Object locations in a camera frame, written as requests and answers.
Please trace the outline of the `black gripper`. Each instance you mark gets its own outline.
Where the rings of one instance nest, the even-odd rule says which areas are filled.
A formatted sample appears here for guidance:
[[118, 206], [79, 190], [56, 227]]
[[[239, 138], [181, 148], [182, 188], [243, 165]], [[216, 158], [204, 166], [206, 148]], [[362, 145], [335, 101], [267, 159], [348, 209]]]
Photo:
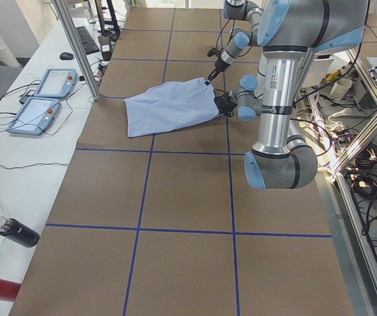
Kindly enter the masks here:
[[222, 59], [217, 59], [214, 63], [215, 69], [208, 75], [207, 79], [205, 80], [205, 85], [208, 86], [221, 72], [225, 72], [230, 63]]
[[218, 109], [220, 115], [225, 117], [233, 117], [234, 109], [236, 108], [236, 103], [232, 101], [232, 98], [228, 93], [224, 93], [221, 96], [216, 96], [214, 98], [214, 103]]

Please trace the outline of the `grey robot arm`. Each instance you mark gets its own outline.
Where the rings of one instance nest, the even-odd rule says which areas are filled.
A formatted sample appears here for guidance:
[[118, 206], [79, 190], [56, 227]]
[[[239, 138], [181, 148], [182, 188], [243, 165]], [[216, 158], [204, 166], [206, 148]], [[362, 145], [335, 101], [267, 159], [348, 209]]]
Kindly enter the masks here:
[[368, 1], [269, 1], [261, 9], [252, 1], [225, 1], [227, 19], [250, 23], [238, 30], [215, 64], [224, 72], [248, 46], [263, 50], [261, 81], [241, 80], [220, 102], [222, 113], [238, 108], [241, 119], [259, 118], [259, 133], [244, 157], [253, 188], [302, 188], [317, 171], [317, 158], [290, 121], [295, 95], [316, 54], [331, 54], [363, 40]]
[[233, 27], [226, 47], [219, 49], [216, 46], [209, 49], [208, 57], [215, 56], [214, 70], [208, 75], [205, 84], [208, 86], [220, 73], [241, 55], [246, 47], [257, 47], [258, 28], [261, 23], [263, 10], [252, 1], [224, 1], [224, 17], [228, 21], [244, 21], [249, 24], [250, 30]]

